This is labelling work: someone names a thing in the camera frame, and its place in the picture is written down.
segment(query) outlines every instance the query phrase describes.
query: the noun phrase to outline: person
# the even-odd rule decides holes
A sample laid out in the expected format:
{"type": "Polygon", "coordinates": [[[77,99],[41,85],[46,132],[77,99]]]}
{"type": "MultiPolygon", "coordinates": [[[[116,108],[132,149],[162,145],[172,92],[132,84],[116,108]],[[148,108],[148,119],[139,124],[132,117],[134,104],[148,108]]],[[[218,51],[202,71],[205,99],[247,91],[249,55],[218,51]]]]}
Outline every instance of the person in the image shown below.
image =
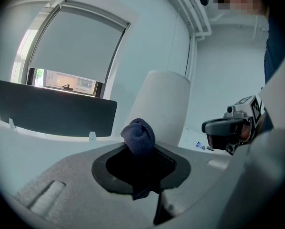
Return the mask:
{"type": "MultiPolygon", "coordinates": [[[[230,8],[242,10],[247,14],[261,15],[268,19],[269,31],[264,59],[265,84],[272,78],[285,57],[285,21],[282,21],[282,9],[285,4],[279,0],[218,0],[228,3],[230,8]]],[[[267,112],[262,115],[256,127],[256,135],[273,129],[273,124],[267,112]]],[[[250,127],[244,125],[241,139],[248,139],[250,127]]]]}

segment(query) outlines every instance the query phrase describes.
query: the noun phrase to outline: white plastic surface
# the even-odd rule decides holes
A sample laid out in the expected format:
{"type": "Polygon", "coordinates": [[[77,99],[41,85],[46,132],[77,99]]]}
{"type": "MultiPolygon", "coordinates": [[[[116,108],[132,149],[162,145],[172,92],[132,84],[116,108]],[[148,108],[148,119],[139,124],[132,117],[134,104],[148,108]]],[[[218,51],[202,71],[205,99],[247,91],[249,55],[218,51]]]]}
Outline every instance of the white plastic surface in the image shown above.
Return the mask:
{"type": "Polygon", "coordinates": [[[49,135],[0,121],[0,189],[15,195],[27,182],[59,160],[79,152],[120,143],[122,138],[49,135]]]}
{"type": "Polygon", "coordinates": [[[156,141],[178,146],[187,114],[190,82],[173,72],[151,71],[147,75],[130,114],[145,120],[153,129],[156,141]]]}
{"type": "Polygon", "coordinates": [[[97,19],[62,8],[42,35],[31,67],[104,83],[122,30],[97,19]]]}

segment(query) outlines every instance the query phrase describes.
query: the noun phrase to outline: white cylinder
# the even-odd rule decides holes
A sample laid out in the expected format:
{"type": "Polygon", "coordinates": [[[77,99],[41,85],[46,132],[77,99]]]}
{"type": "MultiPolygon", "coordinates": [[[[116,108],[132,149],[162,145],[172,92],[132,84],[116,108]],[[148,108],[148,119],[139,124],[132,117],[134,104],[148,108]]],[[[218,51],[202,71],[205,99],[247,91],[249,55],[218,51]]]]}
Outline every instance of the white cylinder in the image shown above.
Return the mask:
{"type": "Polygon", "coordinates": [[[185,77],[170,71],[151,71],[124,126],[133,119],[141,118],[152,127],[156,141],[178,146],[186,120],[189,96],[190,82],[185,77]]]}

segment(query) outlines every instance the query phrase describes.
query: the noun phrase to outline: dark gray panel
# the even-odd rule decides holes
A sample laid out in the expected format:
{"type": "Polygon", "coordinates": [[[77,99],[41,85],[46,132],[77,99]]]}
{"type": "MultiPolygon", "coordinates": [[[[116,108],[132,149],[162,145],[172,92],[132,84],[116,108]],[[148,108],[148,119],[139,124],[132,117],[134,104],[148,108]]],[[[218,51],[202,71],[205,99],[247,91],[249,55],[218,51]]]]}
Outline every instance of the dark gray panel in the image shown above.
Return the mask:
{"type": "Polygon", "coordinates": [[[64,135],[110,136],[117,103],[68,92],[0,81],[0,116],[32,131],[64,135]]]}

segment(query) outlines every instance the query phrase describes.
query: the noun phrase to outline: gray textured surface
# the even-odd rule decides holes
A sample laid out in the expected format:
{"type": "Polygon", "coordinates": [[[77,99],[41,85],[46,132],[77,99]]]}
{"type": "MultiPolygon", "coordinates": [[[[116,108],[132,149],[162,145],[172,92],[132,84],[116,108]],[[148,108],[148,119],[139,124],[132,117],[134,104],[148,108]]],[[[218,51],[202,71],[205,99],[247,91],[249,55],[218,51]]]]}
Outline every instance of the gray textured surface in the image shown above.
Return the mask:
{"type": "Polygon", "coordinates": [[[5,201],[8,203],[8,205],[17,213],[17,215],[26,222],[27,225],[31,226],[35,229],[61,229],[61,227],[58,227],[35,213],[28,210],[26,207],[24,207],[21,203],[19,203],[17,200],[15,200],[12,196],[10,196],[8,193],[2,193],[5,201]]]}
{"type": "MultiPolygon", "coordinates": [[[[211,160],[228,163],[230,156],[187,150],[163,143],[191,164],[189,177],[175,189],[165,191],[168,204],[178,213],[198,201],[224,172],[208,165],[211,160]]],[[[92,176],[92,163],[102,154],[122,144],[114,144],[66,157],[33,179],[16,195],[26,207],[53,181],[66,184],[45,219],[65,228],[148,228],[153,218],[158,195],[137,202],[129,195],[112,194],[104,190],[92,176]]]]}
{"type": "Polygon", "coordinates": [[[93,179],[92,163],[102,154],[122,144],[114,144],[66,157],[33,179],[16,195],[24,206],[29,206],[53,180],[66,184],[46,220],[65,228],[147,228],[153,225],[143,207],[153,210],[157,195],[150,203],[132,200],[130,195],[117,195],[104,190],[93,179]]]}
{"type": "MultiPolygon", "coordinates": [[[[218,157],[220,157],[211,154],[199,155],[194,151],[191,155],[187,153],[187,150],[158,144],[178,155],[189,155],[186,158],[190,160],[193,158],[193,163],[196,163],[199,159],[208,164],[208,159],[218,160],[218,157]]],[[[122,144],[102,147],[97,154],[110,151],[120,145],[122,144]]],[[[137,205],[133,205],[130,202],[131,199],[128,199],[127,196],[108,196],[99,186],[92,186],[91,191],[90,186],[94,184],[91,181],[86,182],[87,186],[80,183],[83,176],[86,175],[85,171],[88,172],[86,168],[89,166],[77,162],[84,163],[86,161],[84,156],[90,158],[89,153],[90,151],[70,156],[60,162],[63,164],[61,167],[57,167],[59,163],[52,167],[56,168],[56,171],[60,168],[66,169],[66,171],[74,170],[72,175],[80,174],[81,177],[79,179],[76,176],[69,179],[64,178],[70,181],[69,184],[72,189],[69,189],[69,192],[64,194],[62,198],[60,197],[60,201],[54,206],[51,215],[47,219],[66,228],[153,227],[150,221],[143,221],[143,216],[137,205]]],[[[195,168],[199,170],[203,169],[203,166],[195,165],[192,170],[195,168]]],[[[47,174],[47,172],[45,171],[38,181],[32,181],[23,190],[22,194],[19,194],[18,199],[22,199],[22,202],[26,201],[28,204],[33,197],[31,195],[33,190],[36,193],[36,190],[40,191],[41,189],[41,187],[37,188],[37,185],[43,183],[44,186],[44,183],[59,176],[47,174]]],[[[180,208],[185,209],[185,211],[172,220],[157,226],[157,228],[238,228],[248,222],[262,206],[267,204],[267,201],[273,197],[284,180],[285,130],[273,130],[258,136],[252,144],[239,148],[222,175],[219,175],[216,181],[207,183],[208,185],[212,183],[210,187],[198,185],[202,181],[202,174],[193,173],[178,189],[165,191],[165,193],[167,192],[164,197],[167,200],[166,205],[169,205],[172,201],[178,202],[179,205],[182,205],[182,207],[177,207],[175,204],[175,207],[179,209],[178,212],[181,212],[180,208]]],[[[25,211],[23,214],[28,217],[30,213],[25,211]]],[[[40,223],[46,225],[47,222],[43,220],[40,223]]]]}
{"type": "Polygon", "coordinates": [[[167,204],[170,205],[170,209],[176,215],[184,212],[197,202],[216,183],[224,172],[222,168],[209,165],[209,161],[214,160],[217,163],[226,165],[231,159],[231,156],[176,148],[164,143],[158,144],[186,158],[191,166],[189,177],[179,187],[167,189],[164,192],[167,204]]]}

